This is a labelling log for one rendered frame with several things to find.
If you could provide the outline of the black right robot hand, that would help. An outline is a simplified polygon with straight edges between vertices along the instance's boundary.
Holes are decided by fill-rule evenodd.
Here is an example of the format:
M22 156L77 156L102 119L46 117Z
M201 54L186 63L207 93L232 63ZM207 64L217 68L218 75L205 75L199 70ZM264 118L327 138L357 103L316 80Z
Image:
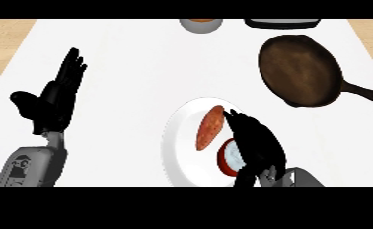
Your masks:
M249 188L260 180L271 187L286 174L286 153L270 128L236 110L223 112L245 166L237 171L235 186Z

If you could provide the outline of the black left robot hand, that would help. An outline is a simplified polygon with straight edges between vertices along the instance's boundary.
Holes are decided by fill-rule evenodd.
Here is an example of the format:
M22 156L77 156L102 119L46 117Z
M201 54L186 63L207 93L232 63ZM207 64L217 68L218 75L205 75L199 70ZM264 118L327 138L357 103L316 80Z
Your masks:
M41 96L37 97L25 91L10 94L21 117L33 122L34 135L43 135L46 132L64 133L68 128L86 68L78 49L72 48L64 59L58 77L49 82Z

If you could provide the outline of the red can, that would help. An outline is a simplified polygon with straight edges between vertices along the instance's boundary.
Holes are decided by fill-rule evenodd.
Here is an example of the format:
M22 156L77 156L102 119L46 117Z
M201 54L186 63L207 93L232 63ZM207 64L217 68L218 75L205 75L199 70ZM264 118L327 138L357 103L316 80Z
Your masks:
M217 152L217 166L221 173L230 177L237 176L237 172L245 166L235 139L230 138L221 145Z

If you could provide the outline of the white round plate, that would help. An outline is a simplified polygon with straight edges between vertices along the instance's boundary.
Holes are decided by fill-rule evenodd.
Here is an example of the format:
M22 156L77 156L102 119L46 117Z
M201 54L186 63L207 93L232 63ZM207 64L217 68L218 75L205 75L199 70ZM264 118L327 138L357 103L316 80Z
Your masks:
M224 142L233 137L227 124L223 125L212 142L201 151L196 150L199 126L208 111L221 105L229 111L242 110L220 98L196 98L186 102L174 112L161 144L164 171L174 186L232 187L235 178L218 169L217 153Z

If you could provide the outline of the dark brown frying pan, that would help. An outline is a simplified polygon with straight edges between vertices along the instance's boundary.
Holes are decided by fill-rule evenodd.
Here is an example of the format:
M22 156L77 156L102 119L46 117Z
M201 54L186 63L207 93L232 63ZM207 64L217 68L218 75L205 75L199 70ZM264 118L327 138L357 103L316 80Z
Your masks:
M270 38L260 49L258 67L268 89L292 107L323 107L342 92L373 101L373 90L345 81L333 55L307 35Z

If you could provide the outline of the orange sweet potato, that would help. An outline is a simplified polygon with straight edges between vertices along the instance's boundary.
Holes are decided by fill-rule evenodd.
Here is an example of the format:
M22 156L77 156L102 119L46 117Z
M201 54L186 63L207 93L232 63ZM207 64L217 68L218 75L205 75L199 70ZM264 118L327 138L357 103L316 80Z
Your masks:
M224 125L224 107L223 105L215 105L208 111L196 134L196 150L201 151L207 148L212 142L217 134L220 133Z

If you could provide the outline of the grey bowl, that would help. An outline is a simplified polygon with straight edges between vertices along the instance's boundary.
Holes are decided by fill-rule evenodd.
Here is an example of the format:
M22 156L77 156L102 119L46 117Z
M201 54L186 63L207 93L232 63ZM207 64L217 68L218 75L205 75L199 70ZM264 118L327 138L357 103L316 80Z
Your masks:
M223 20L212 19L209 21L195 21L192 19L180 19L180 23L187 31L196 34L208 34L218 29Z

